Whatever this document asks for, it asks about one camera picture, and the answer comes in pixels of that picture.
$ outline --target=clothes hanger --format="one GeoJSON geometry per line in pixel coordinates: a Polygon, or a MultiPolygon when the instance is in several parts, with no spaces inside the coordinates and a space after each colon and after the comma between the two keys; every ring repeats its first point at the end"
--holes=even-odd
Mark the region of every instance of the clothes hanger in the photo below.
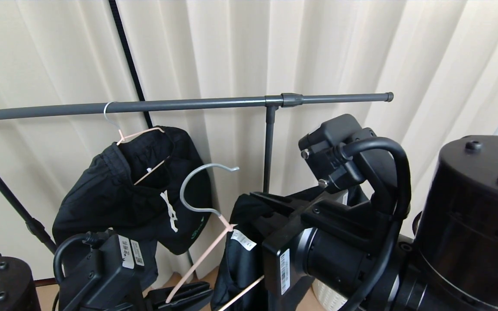
{"type": "Polygon", "coordinates": [[[213,248],[216,247],[216,245],[220,242],[220,240],[222,240],[222,238],[224,238],[224,236],[228,233],[228,232],[232,232],[233,231],[233,227],[235,225],[232,225],[230,224],[226,218],[217,210],[215,209],[210,209],[210,208],[202,208],[202,209],[199,209],[197,207],[193,207],[190,205],[190,203],[188,203],[186,200],[185,200],[185,197],[184,197],[184,192],[185,192],[185,187],[186,185],[188,185],[188,182],[189,180],[194,176],[196,175],[197,173],[199,173],[200,171],[203,171],[204,169],[207,169],[207,168],[211,168],[211,167],[218,167],[218,168],[221,168],[221,169],[225,169],[226,171],[237,171],[239,170],[239,167],[234,167],[234,168],[229,168],[227,166],[224,166],[224,165],[220,165],[220,164],[217,164],[217,163],[209,163],[208,165],[202,165],[196,169],[194,169],[191,173],[189,173],[189,175],[184,179],[184,182],[182,183],[182,187],[180,187],[180,201],[182,201],[182,204],[188,209],[188,210],[191,210],[191,211],[195,211],[195,212],[198,212],[198,213],[213,213],[215,214],[216,216],[219,217],[220,221],[222,221],[222,223],[224,224],[224,230],[221,232],[221,234],[218,236],[218,238],[216,238],[216,240],[214,240],[214,242],[209,246],[209,248],[207,248],[205,250],[205,252],[201,255],[201,257],[199,257],[199,259],[195,262],[195,264],[193,264],[193,266],[188,270],[188,272],[184,275],[184,277],[182,277],[182,279],[180,280],[180,282],[178,282],[178,284],[176,284],[176,286],[174,287],[174,289],[172,289],[172,291],[170,292],[170,294],[168,295],[168,297],[166,298],[166,303],[170,303],[170,301],[172,300],[172,297],[174,297],[174,294],[180,289],[180,287],[182,285],[184,285],[184,283],[187,281],[187,279],[193,274],[193,272],[195,271],[195,269],[197,267],[199,267],[199,265],[203,262],[203,260],[209,256],[209,253],[211,252],[211,250],[213,250],[213,248]]]}
{"type": "MultiPolygon", "coordinates": [[[[142,130],[141,132],[137,132],[135,134],[131,134],[131,135],[128,135],[128,136],[124,136],[124,134],[122,133],[122,130],[120,129],[120,126],[118,126],[118,124],[116,124],[115,122],[109,120],[109,118],[107,117],[107,107],[112,104],[114,101],[109,101],[107,102],[107,104],[105,105],[105,108],[103,108],[103,116],[105,117],[105,119],[112,125],[114,125],[116,128],[118,128],[118,133],[120,134],[120,140],[116,143],[116,145],[118,146],[119,144],[125,142],[125,140],[127,138],[132,138],[134,136],[138,136],[138,135],[141,135],[141,134],[144,134],[146,132],[151,132],[152,130],[160,130],[160,132],[164,133],[164,130],[162,130],[162,128],[160,127],[153,127],[153,128],[150,128],[148,130],[142,130]]],[[[168,157],[166,157],[166,159],[162,160],[159,164],[157,164],[154,168],[147,168],[147,174],[145,174],[143,177],[141,177],[138,181],[136,181],[134,183],[134,185],[137,185],[138,183],[140,183],[143,179],[145,179],[145,177],[148,177],[154,170],[156,170],[158,167],[160,167],[164,161],[166,161],[168,159],[168,157]]]]}

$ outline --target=garment rack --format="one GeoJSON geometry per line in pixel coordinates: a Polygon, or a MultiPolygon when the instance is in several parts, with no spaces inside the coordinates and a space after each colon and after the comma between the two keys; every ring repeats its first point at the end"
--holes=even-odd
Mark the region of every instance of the garment rack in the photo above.
{"type": "MultiPolygon", "coordinates": [[[[268,192],[270,185],[270,170],[272,158],[272,140],[274,136],[275,113],[278,108],[291,108],[305,104],[325,104],[340,102],[371,102],[391,101],[393,93],[382,94],[353,94],[353,95],[313,95],[284,93],[282,95],[259,97],[234,97],[234,98],[206,98],[193,100],[163,100],[163,101],[136,101],[113,102],[107,108],[108,114],[120,112],[147,112],[170,110],[193,110],[210,108],[243,108],[266,107],[266,132],[265,132],[265,165],[263,191],[268,192]]],[[[102,114],[107,103],[72,104],[55,106],[38,106],[25,108],[0,109],[0,120],[35,118],[50,116],[72,116],[76,114],[102,114]]],[[[15,211],[24,219],[28,230],[36,236],[49,250],[55,254],[55,242],[46,232],[41,222],[28,213],[26,208],[16,198],[11,189],[0,177],[0,192],[7,199],[15,211]]]]}

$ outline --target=wooden floor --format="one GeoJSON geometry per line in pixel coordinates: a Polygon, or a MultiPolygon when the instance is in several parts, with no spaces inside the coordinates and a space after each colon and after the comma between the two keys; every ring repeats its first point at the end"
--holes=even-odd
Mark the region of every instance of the wooden floor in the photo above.
{"type": "MultiPolygon", "coordinates": [[[[215,268],[201,280],[194,280],[194,281],[206,281],[209,282],[211,287],[214,287],[217,274],[218,274],[218,268],[215,268]]],[[[178,281],[180,281],[181,278],[182,277],[180,276],[180,274],[175,273],[174,275],[172,275],[170,280],[168,280],[168,282],[166,282],[166,284],[163,287],[174,286],[178,283],[178,281]]],[[[41,286],[36,288],[36,290],[38,291],[38,299],[40,301],[42,311],[51,311],[53,299],[55,298],[55,294],[57,293],[58,289],[59,287],[57,285],[41,286]]],[[[211,310],[210,305],[206,305],[202,309],[202,311],[210,311],[210,310],[211,310]]],[[[322,306],[314,296],[312,288],[309,289],[309,291],[305,295],[305,298],[303,298],[303,301],[301,301],[299,307],[297,307],[297,311],[323,311],[323,310],[324,309],[322,308],[322,306]]]]}

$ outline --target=beige curtain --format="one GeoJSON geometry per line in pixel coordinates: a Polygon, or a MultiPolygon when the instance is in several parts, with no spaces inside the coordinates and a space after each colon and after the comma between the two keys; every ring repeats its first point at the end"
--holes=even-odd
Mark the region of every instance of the beige curtain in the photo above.
{"type": "MultiPolygon", "coordinates": [[[[395,93],[390,103],[308,105],[277,112],[271,192],[316,185],[297,140],[339,114],[397,140],[411,162],[413,218],[437,152],[466,134],[498,127],[498,1],[118,2],[148,100],[395,93]]],[[[0,108],[137,100],[104,0],[0,1],[0,108]]],[[[241,193],[262,188],[264,109],[152,112],[154,124],[187,130],[215,171],[229,217],[241,193]]],[[[111,116],[125,132],[141,114],[111,116]]],[[[91,158],[117,140],[102,115],[0,121],[0,175],[46,228],[91,158]]],[[[221,231],[211,221],[195,260],[221,231]]],[[[403,233],[412,235],[406,223],[403,233]]],[[[0,252],[52,277],[51,254],[0,195],[0,252]]],[[[223,244],[198,269],[218,265],[223,244]]],[[[158,250],[160,280],[188,268],[187,255],[158,250]]]]}

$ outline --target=silver metal hook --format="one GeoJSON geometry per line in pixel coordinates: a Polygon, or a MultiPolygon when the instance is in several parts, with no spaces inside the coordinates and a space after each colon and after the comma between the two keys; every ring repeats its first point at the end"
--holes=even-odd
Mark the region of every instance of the silver metal hook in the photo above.
{"type": "Polygon", "coordinates": [[[211,168],[211,167],[218,167],[218,168],[221,168],[221,169],[225,169],[226,171],[238,171],[239,170],[239,167],[229,168],[227,166],[220,165],[218,163],[209,163],[208,165],[201,165],[200,167],[194,169],[191,173],[189,173],[189,175],[184,179],[184,182],[182,183],[182,187],[180,187],[180,201],[182,201],[182,203],[184,204],[184,206],[188,210],[196,211],[196,212],[199,212],[199,213],[210,212],[210,213],[214,213],[218,217],[220,217],[220,216],[222,216],[222,214],[219,211],[217,211],[215,209],[209,209],[209,208],[198,209],[197,207],[193,207],[188,202],[186,202],[185,197],[184,197],[185,187],[186,187],[186,185],[188,185],[188,182],[190,181],[190,179],[194,175],[196,175],[197,173],[199,173],[200,171],[203,171],[204,169],[211,168]]]}
{"type": "Polygon", "coordinates": [[[118,130],[121,130],[120,129],[120,126],[118,126],[118,124],[116,124],[115,122],[109,120],[109,118],[107,117],[107,107],[112,104],[113,102],[116,102],[116,101],[109,101],[107,102],[107,104],[105,105],[105,108],[103,108],[103,116],[105,117],[105,119],[112,125],[114,125],[116,128],[118,128],[118,130]]]}

